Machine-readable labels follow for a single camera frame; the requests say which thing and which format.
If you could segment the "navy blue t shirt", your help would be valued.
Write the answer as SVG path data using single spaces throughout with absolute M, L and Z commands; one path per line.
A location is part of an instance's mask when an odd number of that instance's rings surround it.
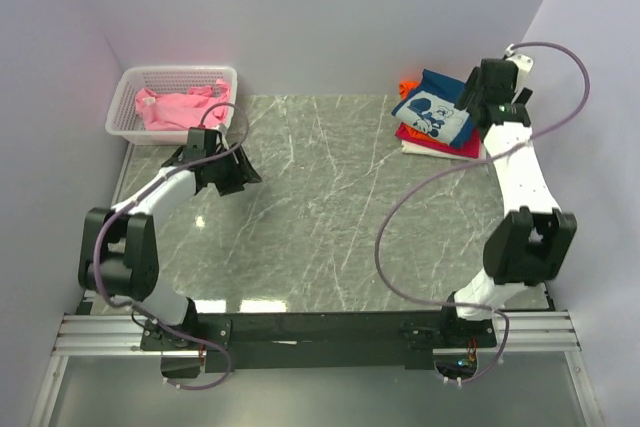
M 417 86 L 409 90 L 391 114 L 435 141 L 461 148 L 474 130 L 469 113 L 455 107 L 464 86 L 460 80 L 425 69 Z

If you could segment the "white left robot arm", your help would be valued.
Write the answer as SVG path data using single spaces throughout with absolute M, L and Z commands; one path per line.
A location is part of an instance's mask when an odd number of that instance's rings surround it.
M 200 335 L 195 303 L 159 280 L 156 230 L 206 187 L 226 196 L 261 181 L 240 144 L 227 144 L 217 129 L 190 129 L 186 143 L 141 190 L 86 214 L 80 286 L 103 295 L 111 306 L 132 307 L 165 325 L 164 336 L 176 348 L 193 346 Z

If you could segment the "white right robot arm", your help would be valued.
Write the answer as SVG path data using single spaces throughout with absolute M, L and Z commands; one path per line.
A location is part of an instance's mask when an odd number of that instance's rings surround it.
M 550 193 L 534 146 L 523 85 L 533 61 L 521 54 L 484 59 L 456 101 L 478 131 L 498 179 L 504 218 L 485 243 L 482 268 L 453 293 L 442 310 L 439 334 L 460 346 L 511 297 L 554 279 L 577 230 Z

